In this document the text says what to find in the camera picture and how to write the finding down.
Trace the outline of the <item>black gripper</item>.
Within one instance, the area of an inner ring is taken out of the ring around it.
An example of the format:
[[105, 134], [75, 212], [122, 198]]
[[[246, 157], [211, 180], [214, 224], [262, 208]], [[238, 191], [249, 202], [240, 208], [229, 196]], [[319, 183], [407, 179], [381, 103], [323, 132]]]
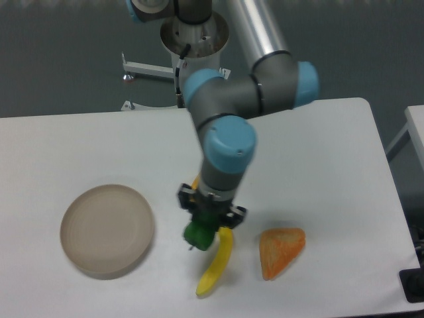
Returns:
[[204, 196], [198, 189], [188, 184], [181, 184], [177, 193], [180, 207], [184, 210], [193, 210], [191, 213], [210, 213], [219, 217], [219, 226], [234, 229], [238, 227], [247, 215], [247, 209], [231, 205], [230, 201], [218, 201], [212, 193]]

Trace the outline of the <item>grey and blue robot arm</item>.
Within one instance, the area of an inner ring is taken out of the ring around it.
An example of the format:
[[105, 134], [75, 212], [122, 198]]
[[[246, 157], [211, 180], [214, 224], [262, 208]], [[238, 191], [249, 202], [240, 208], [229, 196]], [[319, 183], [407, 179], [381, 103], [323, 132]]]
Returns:
[[217, 231], [241, 224], [246, 209], [233, 205], [256, 148], [249, 120], [313, 102], [319, 95], [317, 70], [295, 60], [266, 1], [229, 1], [231, 18], [250, 68], [227, 80], [217, 68], [182, 74], [184, 62], [217, 55], [229, 30], [210, 1], [128, 1], [137, 21], [163, 20], [161, 38], [178, 56], [174, 72], [180, 105], [192, 118], [203, 151], [197, 187], [182, 185], [180, 206], [190, 227]]

